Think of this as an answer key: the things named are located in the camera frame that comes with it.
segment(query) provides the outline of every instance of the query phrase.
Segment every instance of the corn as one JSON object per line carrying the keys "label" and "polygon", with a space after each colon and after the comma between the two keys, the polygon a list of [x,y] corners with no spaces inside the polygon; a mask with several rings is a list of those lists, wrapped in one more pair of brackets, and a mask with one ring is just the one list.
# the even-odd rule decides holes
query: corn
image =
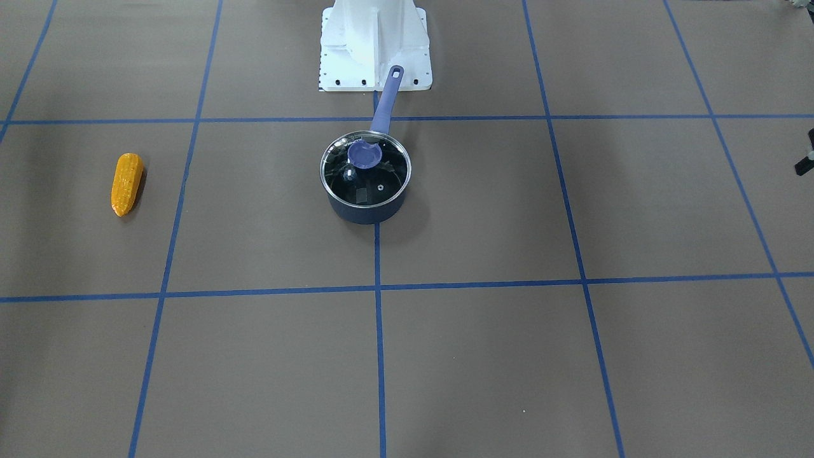
{"label": "corn", "polygon": [[116,175],[113,176],[113,189],[110,191],[110,203],[117,215],[125,216],[133,209],[143,171],[144,163],[138,154],[128,152],[119,158]]}

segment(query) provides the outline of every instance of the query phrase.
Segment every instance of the white mounting plate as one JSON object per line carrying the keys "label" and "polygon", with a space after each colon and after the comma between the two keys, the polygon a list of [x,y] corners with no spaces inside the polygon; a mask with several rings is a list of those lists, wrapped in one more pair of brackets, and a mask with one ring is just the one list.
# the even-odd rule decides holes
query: white mounting plate
{"label": "white mounting plate", "polygon": [[[322,32],[328,23],[333,7],[322,12]],[[427,12],[423,8],[416,8],[418,17],[427,31]],[[393,65],[404,67],[405,75],[401,80],[399,90],[428,90],[432,86],[432,67],[430,66],[430,50],[402,50],[392,56],[388,62],[379,65],[376,71],[374,65],[364,65],[357,62],[347,50],[326,49],[322,47],[319,59],[319,90],[365,92],[370,90],[384,90],[383,81],[387,80],[390,67]]]}

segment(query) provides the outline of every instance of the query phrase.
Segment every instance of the lid metal rim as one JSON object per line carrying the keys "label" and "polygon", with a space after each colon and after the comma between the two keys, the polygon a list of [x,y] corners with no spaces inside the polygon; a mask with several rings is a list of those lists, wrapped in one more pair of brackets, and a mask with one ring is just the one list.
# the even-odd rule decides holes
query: lid metal rim
{"label": "lid metal rim", "polygon": [[[340,141],[341,139],[350,137],[352,135],[357,135],[357,134],[373,135],[374,137],[381,137],[382,139],[385,139],[388,142],[393,143],[393,145],[396,146],[396,149],[398,149],[399,152],[405,157],[405,161],[407,162],[407,177],[405,178],[405,182],[401,185],[401,188],[399,189],[399,191],[396,194],[393,194],[393,197],[391,197],[390,199],[387,199],[384,202],[380,202],[380,203],[378,203],[376,205],[357,205],[357,204],[352,204],[352,203],[346,201],[345,199],[340,199],[336,194],[334,194],[333,190],[330,189],[330,187],[328,186],[328,182],[325,180],[325,167],[324,167],[324,164],[325,164],[325,159],[328,157],[328,152],[330,151],[330,147],[334,143]],[[342,204],[347,205],[348,207],[352,207],[354,209],[375,209],[375,208],[378,208],[378,207],[384,207],[384,205],[387,205],[387,204],[393,202],[395,199],[398,199],[398,197],[401,196],[401,194],[404,193],[405,189],[407,188],[407,184],[409,183],[409,179],[410,179],[410,177],[412,175],[413,175],[413,166],[410,163],[409,155],[407,154],[407,149],[404,147],[404,145],[399,143],[398,140],[394,139],[390,135],[383,134],[381,132],[376,132],[374,130],[357,130],[355,132],[350,132],[348,134],[345,134],[345,135],[339,137],[338,139],[334,140],[333,142],[330,142],[330,145],[328,146],[328,148],[326,148],[325,152],[322,153],[322,160],[319,161],[319,178],[322,181],[322,187],[325,188],[325,190],[328,192],[328,195],[330,195],[331,197],[333,197],[337,201],[341,202]]]}

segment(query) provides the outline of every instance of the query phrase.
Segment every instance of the pot handle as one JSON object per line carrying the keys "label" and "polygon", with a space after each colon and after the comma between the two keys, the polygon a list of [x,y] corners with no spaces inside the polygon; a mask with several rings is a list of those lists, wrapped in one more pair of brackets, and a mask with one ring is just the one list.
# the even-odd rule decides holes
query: pot handle
{"label": "pot handle", "polygon": [[401,78],[403,78],[404,75],[405,70],[400,65],[390,67],[390,72],[387,73],[387,81],[384,82],[382,98],[379,100],[376,113],[373,115],[373,122],[370,124],[370,130],[373,132],[380,132],[382,134],[389,133],[390,115],[393,113],[393,105],[396,104],[396,94],[399,92]]}

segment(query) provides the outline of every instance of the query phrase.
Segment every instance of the gray tile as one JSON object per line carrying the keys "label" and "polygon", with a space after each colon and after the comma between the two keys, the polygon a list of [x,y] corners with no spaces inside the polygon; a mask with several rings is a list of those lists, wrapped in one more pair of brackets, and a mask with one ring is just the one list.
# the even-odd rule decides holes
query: gray tile
{"label": "gray tile", "polygon": [[797,314],[797,319],[800,326],[803,327],[803,332],[808,340],[808,345],[814,345],[814,279],[812,278],[793,278],[783,279],[783,284],[786,286],[786,292],[789,294],[789,299]]}
{"label": "gray tile", "polygon": [[0,456],[126,456],[155,300],[0,307]]}
{"label": "gray tile", "polygon": [[413,177],[381,227],[384,283],[578,278],[544,121],[397,122]]}
{"label": "gray tile", "polygon": [[388,454],[617,456],[582,290],[383,294]]}
{"label": "gray tile", "polygon": [[781,271],[814,271],[814,232],[807,196],[812,174],[794,172],[811,144],[806,119],[722,119],[718,121],[769,249]]}
{"label": "gray tile", "polygon": [[215,2],[60,2],[15,119],[193,117]]}
{"label": "gray tile", "polygon": [[0,117],[6,119],[20,80],[48,16],[49,0],[10,0],[0,5]]}
{"label": "gray tile", "polygon": [[206,117],[370,116],[370,92],[319,92],[322,10],[333,2],[225,2]]}
{"label": "gray tile", "polygon": [[661,2],[529,2],[552,114],[706,113]]}
{"label": "gray tile", "polygon": [[812,22],[786,0],[670,2],[718,113],[810,113]]}
{"label": "gray tile", "polygon": [[200,127],[170,288],[374,282],[373,227],[334,213],[319,180],[330,142],[365,123]]}
{"label": "gray tile", "polygon": [[422,0],[432,89],[399,93],[398,116],[543,114],[521,2]]}
{"label": "gray tile", "polygon": [[710,121],[555,129],[588,276],[769,271]]}
{"label": "gray tile", "polygon": [[[159,290],[190,129],[12,126],[0,146],[0,295]],[[118,218],[110,190],[126,152],[147,176]]]}
{"label": "gray tile", "polygon": [[808,456],[814,377],[774,280],[591,287],[627,456]]}
{"label": "gray tile", "polygon": [[377,456],[373,293],[167,300],[138,456]]}

